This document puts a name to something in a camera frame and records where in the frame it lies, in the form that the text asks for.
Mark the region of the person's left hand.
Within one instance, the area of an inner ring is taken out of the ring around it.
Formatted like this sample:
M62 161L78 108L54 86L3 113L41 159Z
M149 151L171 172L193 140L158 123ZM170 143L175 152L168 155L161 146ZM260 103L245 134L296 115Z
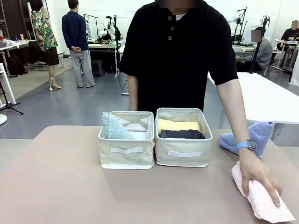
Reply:
M280 199L283 188L271 174L270 170L248 148L239 149L240 171L242 174L242 188L245 196L249 194L249 181L260 182L270 195L276 207L280 207Z

